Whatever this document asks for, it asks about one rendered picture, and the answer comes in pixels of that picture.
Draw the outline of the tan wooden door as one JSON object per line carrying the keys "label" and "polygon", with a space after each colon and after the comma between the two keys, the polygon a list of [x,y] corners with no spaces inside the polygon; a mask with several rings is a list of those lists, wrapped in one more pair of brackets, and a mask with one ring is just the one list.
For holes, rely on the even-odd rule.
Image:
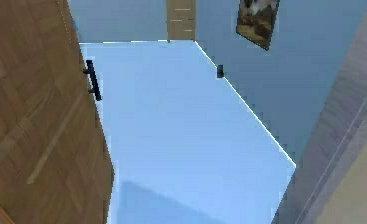
{"label": "tan wooden door", "polygon": [[196,0],[166,0],[167,41],[195,40]]}

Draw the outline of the brown wooden room door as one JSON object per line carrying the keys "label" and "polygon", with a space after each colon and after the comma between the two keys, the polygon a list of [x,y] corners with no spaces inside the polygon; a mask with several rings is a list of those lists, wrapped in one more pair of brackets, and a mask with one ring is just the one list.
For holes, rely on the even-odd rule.
{"label": "brown wooden room door", "polygon": [[0,224],[108,224],[113,165],[67,0],[0,0]]}

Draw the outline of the dark framed wall picture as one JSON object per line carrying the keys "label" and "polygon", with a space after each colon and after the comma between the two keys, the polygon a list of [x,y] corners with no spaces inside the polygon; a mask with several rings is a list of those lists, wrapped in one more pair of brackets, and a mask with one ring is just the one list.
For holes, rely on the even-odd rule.
{"label": "dark framed wall picture", "polygon": [[236,33],[268,51],[279,0],[240,0]]}

